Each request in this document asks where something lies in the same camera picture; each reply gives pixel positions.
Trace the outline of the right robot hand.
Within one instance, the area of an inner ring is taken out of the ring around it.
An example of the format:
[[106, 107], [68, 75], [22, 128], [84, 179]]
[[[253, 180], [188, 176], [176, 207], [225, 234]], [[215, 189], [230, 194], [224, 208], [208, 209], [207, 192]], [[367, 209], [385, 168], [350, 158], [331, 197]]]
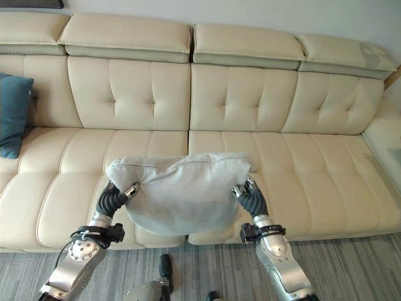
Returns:
[[260, 215], [268, 215], [266, 200], [256, 181], [248, 176], [244, 185], [236, 185], [231, 190], [235, 200], [255, 218]]

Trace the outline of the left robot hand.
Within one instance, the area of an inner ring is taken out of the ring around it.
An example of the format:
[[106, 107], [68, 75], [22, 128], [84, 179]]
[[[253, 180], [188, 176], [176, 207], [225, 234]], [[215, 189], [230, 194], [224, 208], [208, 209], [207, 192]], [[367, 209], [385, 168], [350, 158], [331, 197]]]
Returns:
[[140, 183], [136, 182], [121, 192], [112, 181], [109, 181], [98, 198], [96, 212], [113, 218], [115, 212], [138, 193], [139, 188]]

